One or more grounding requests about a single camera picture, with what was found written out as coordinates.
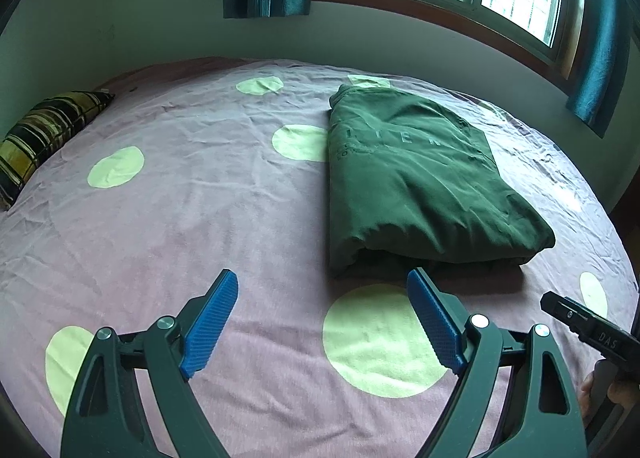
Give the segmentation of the person's right hand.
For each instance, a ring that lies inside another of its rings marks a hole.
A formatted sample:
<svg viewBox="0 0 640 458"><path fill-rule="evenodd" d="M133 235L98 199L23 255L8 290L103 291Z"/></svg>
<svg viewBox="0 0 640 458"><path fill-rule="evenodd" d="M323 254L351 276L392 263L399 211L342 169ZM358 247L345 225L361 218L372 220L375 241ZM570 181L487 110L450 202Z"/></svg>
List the person's right hand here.
<svg viewBox="0 0 640 458"><path fill-rule="evenodd" d="M584 379L578 389L578 405L582 422L587 424L593 417L596 408L592 406L594 385L601 384L601 377L597 377L597 371L593 370ZM631 409L638 402L639 389L634 382L614 380L608 385L606 398L614 405L620 405L624 409Z"/></svg>

